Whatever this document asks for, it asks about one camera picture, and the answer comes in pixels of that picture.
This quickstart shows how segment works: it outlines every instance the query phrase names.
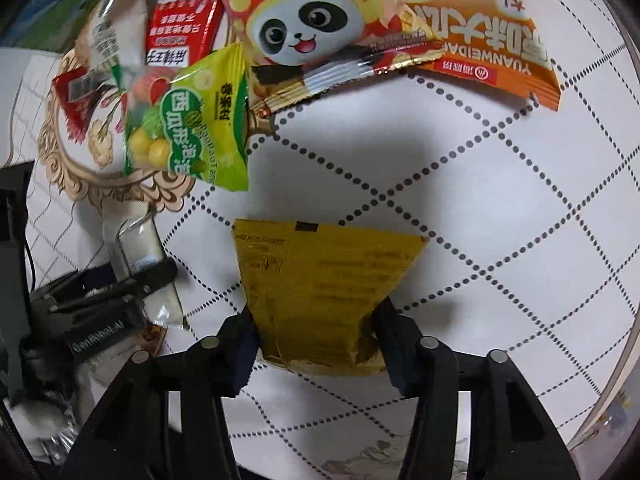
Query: panda face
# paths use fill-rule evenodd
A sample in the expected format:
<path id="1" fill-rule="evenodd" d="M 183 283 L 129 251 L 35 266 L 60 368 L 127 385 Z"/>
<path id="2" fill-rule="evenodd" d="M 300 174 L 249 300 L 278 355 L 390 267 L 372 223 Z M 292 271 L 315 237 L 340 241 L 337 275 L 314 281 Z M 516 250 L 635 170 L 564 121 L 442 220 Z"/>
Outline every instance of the panda face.
<path id="1" fill-rule="evenodd" d="M 358 41 L 364 25 L 351 0 L 286 0 L 257 16 L 247 33 L 273 62 L 299 66 Z"/>

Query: gold snack bag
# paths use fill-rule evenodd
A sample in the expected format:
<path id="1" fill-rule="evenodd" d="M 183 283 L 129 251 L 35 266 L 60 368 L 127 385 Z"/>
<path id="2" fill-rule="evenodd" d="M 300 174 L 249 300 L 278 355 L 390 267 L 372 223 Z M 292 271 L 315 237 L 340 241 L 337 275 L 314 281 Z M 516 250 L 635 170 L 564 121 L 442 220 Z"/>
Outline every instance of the gold snack bag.
<path id="1" fill-rule="evenodd" d="M 234 241 L 267 361 L 324 375 L 371 375 L 385 368 L 370 315 L 426 238 L 238 219 Z"/>
<path id="2" fill-rule="evenodd" d="M 558 80 L 522 0 L 401 1 L 445 41 L 445 55 L 423 68 L 522 97 L 535 94 L 540 104 L 558 110 Z"/>

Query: clear plastic bag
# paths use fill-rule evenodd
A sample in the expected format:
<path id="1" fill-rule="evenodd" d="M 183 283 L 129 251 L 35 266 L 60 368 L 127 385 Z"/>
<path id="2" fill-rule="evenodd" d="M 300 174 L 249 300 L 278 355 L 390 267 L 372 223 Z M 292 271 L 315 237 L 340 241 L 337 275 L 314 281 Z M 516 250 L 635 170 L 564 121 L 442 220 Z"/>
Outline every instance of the clear plastic bag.
<path id="1" fill-rule="evenodd" d="M 103 218 L 102 236 L 119 281 L 166 258 L 153 212 L 146 202 L 107 200 L 103 203 Z M 182 328 L 184 314 L 175 285 L 170 283 L 147 296 L 144 314 L 158 326 Z"/>

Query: yellow candy ball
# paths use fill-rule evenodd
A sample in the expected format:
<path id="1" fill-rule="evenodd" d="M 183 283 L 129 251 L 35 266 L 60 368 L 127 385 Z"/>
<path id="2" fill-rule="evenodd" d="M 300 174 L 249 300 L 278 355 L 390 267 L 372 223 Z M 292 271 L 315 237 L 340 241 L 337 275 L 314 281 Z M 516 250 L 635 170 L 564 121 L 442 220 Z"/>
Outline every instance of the yellow candy ball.
<path id="1" fill-rule="evenodd" d="M 144 128 L 140 127 L 129 137 L 129 151 L 134 155 L 146 155 L 152 142 L 154 140 Z"/>
<path id="2" fill-rule="evenodd" d="M 166 169 L 169 165 L 171 144 L 166 139 L 156 139 L 149 149 L 149 161 L 154 168 Z"/>

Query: green candy bag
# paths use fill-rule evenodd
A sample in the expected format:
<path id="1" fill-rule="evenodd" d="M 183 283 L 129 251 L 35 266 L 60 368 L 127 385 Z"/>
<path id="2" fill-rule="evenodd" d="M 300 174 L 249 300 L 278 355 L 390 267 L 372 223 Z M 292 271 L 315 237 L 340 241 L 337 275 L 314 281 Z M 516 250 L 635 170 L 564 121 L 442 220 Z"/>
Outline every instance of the green candy bag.
<path id="1" fill-rule="evenodd" d="M 230 191 L 248 189 L 247 84 L 239 43 L 180 72 L 147 66 L 127 80 L 125 174 L 136 169 L 188 174 Z"/>

